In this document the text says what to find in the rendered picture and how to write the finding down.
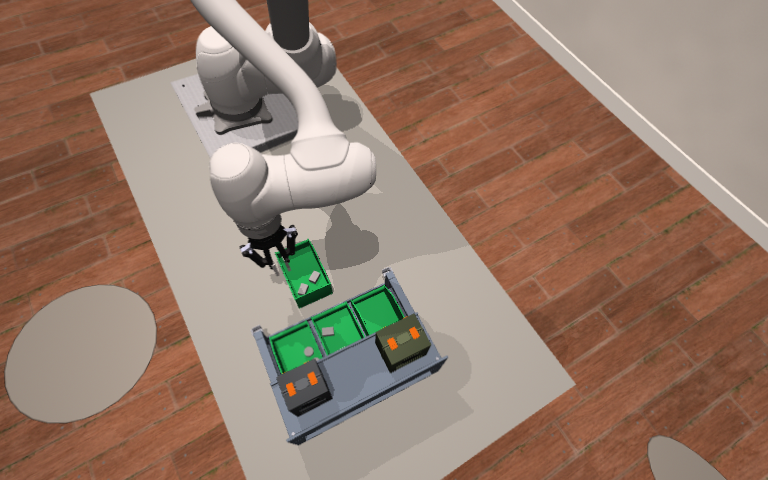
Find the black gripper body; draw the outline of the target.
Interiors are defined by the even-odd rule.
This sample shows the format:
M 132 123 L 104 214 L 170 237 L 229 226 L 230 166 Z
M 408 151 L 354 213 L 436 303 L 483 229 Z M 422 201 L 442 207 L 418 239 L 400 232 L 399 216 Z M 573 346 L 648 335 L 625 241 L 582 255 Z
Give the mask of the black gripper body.
M 258 250 L 263 250 L 263 248 L 267 248 L 267 247 L 269 247 L 269 249 L 272 248 L 272 247 L 276 247 L 275 244 L 279 241 L 279 239 L 280 239 L 279 242 L 281 243 L 282 240 L 287 235 L 287 231 L 285 231 L 285 227 L 282 226 L 283 227 L 282 228 L 281 226 L 282 225 L 280 225 L 279 229 L 273 235 L 268 236 L 266 238 L 263 238 L 263 239 L 251 239 L 251 238 L 248 238 L 250 240 L 250 241 L 248 240 L 248 243 L 250 243 L 250 248 L 258 249 Z M 281 237 L 282 233 L 283 233 L 283 235 Z M 255 245 L 257 245 L 258 247 L 255 246 Z M 273 245 L 273 246 L 271 246 L 271 245 Z M 261 247 L 263 247 L 263 248 L 261 248 Z

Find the green open-front bin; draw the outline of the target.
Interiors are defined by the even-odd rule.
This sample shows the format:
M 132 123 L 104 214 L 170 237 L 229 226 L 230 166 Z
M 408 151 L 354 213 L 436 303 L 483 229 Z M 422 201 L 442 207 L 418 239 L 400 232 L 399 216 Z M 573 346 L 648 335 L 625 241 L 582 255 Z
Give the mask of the green open-front bin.
M 324 297 L 327 297 L 333 294 L 330 280 L 309 239 L 302 241 L 298 244 L 295 244 L 295 254 L 292 256 L 291 255 L 289 256 L 289 259 L 290 259 L 289 265 L 291 268 L 291 271 L 289 272 L 280 252 L 279 251 L 275 252 L 275 255 L 283 271 L 283 274 L 286 278 L 286 281 L 289 285 L 289 288 L 292 292 L 294 300 L 297 303 L 298 308 L 302 308 L 315 301 L 318 301 Z M 313 273 L 313 271 L 317 271 L 320 273 L 320 277 L 316 282 L 316 284 L 309 281 L 309 278 Z M 298 290 L 300 288 L 301 283 L 309 285 L 307 293 L 302 296 L 298 295 Z
M 308 322 L 300 323 L 272 336 L 270 342 L 281 374 L 290 371 L 313 358 L 323 358 Z M 304 354 L 304 349 L 308 346 L 311 346 L 314 349 L 314 353 L 311 357 L 307 357 Z
M 322 312 L 311 320 L 327 355 L 365 337 L 347 302 Z M 334 336 L 323 337 L 324 327 L 334 327 Z
M 405 318 L 386 286 L 355 298 L 351 305 L 366 336 Z

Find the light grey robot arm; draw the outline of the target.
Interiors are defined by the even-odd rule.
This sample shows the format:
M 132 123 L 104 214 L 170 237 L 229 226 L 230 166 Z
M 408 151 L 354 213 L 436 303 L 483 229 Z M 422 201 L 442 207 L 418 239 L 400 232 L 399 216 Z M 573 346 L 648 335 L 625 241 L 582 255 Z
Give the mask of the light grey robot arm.
M 218 135 L 269 124 L 273 118 L 263 96 L 284 94 L 298 118 L 288 155 L 264 155 L 242 143 L 212 155 L 214 195 L 240 232 L 263 239 L 278 230 L 281 213 L 331 206 L 367 192 L 376 181 L 376 158 L 335 127 L 317 89 L 335 75 L 336 53 L 309 22 L 308 0 L 267 0 L 266 31 L 236 0 L 190 1 L 210 25 L 196 44 L 207 100 L 194 108 L 196 116 L 213 116 Z

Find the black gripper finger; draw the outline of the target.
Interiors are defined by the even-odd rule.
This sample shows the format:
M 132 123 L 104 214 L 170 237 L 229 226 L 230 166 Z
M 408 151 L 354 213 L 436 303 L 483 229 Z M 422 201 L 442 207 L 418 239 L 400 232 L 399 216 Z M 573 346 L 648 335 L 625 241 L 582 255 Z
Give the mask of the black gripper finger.
M 288 269 L 288 272 L 289 272 L 289 271 L 291 271 L 291 268 L 290 268 L 290 266 L 288 264 L 290 262 L 288 256 L 289 255 L 292 256 L 292 255 L 295 254 L 295 239 L 296 239 L 298 233 L 297 233 L 297 230 L 296 230 L 294 225 L 290 225 L 289 228 L 285 229 L 285 231 L 287 231 L 287 248 L 284 250 L 284 248 L 281 247 L 282 245 L 280 244 L 280 242 L 276 243 L 275 246 L 276 246 L 277 250 L 280 252 L 280 254 L 281 254 L 281 256 L 282 256 L 282 258 L 284 260 L 284 263 L 285 263 L 285 265 L 286 265 L 286 267 Z
M 277 270 L 274 262 L 272 261 L 272 257 L 271 257 L 270 251 L 269 251 L 269 247 L 263 248 L 263 252 L 264 252 L 265 258 L 262 258 L 254 249 L 250 248 L 250 243 L 248 243 L 246 246 L 245 245 L 241 245 L 240 246 L 240 250 L 242 252 L 243 257 L 250 258 L 253 262 L 255 262 L 261 268 L 264 268 L 266 265 L 269 265 L 270 269 L 274 270 L 276 276 L 279 276 L 278 270 Z M 265 255 L 265 253 L 266 253 L 266 255 Z

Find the dark green tool case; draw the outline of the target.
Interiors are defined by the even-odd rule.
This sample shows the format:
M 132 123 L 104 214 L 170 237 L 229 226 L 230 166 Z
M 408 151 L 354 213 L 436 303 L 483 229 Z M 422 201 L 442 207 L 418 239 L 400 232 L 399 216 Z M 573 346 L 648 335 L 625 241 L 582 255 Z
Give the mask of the dark green tool case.
M 427 355 L 431 347 L 415 314 L 377 331 L 375 344 L 390 373 Z

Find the grey metal shelf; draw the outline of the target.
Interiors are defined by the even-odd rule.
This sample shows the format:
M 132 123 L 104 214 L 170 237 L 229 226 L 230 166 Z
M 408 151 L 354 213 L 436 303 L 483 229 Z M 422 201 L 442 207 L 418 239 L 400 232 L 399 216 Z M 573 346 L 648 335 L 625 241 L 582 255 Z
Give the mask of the grey metal shelf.
M 304 442 L 316 437 L 317 435 L 329 430 L 330 428 L 438 372 L 445 361 L 448 359 L 448 356 L 441 358 L 426 328 L 419 318 L 418 312 L 414 312 L 410 302 L 408 301 L 404 291 L 396 279 L 392 268 L 387 267 L 383 269 L 382 274 L 385 277 L 385 283 L 346 300 L 351 310 L 353 311 L 365 337 L 342 349 L 335 351 L 334 353 L 329 355 L 326 354 L 318 333 L 311 320 L 311 317 L 327 311 L 337 305 L 340 305 L 345 301 L 267 337 L 265 336 L 260 325 L 251 329 L 252 336 L 254 335 L 255 337 L 266 371 L 268 373 L 271 382 L 270 386 L 272 387 L 285 427 L 290 437 L 286 439 L 288 443 L 295 445 L 303 444 Z M 392 373 L 389 372 L 375 344 L 376 332 L 366 336 L 351 305 L 351 300 L 371 292 L 383 285 L 385 285 L 393 294 L 405 317 L 412 314 L 416 315 L 420 325 L 423 327 L 424 332 L 431 343 L 431 347 L 427 355 Z M 276 379 L 276 377 L 281 375 L 281 373 L 272 352 L 269 337 L 271 338 L 273 335 L 283 332 L 306 320 L 309 323 L 311 331 L 323 356 L 323 358 L 317 360 L 316 362 L 318 363 L 328 384 L 327 386 L 333 399 L 299 417 L 296 417 L 288 411 L 285 400 L 281 394 L 281 390 Z M 331 419 L 337 421 L 331 423 L 329 422 Z

